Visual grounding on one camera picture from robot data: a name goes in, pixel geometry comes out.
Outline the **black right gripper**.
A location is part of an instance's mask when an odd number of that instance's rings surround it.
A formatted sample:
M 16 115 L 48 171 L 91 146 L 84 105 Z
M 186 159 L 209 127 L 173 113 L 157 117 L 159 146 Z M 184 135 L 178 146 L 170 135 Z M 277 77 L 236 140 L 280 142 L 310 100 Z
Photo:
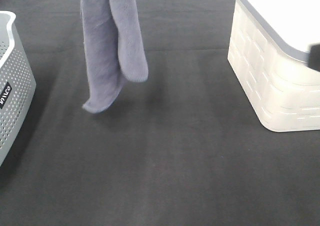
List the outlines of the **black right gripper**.
M 320 71 L 320 44 L 311 46 L 307 62 L 308 68 Z

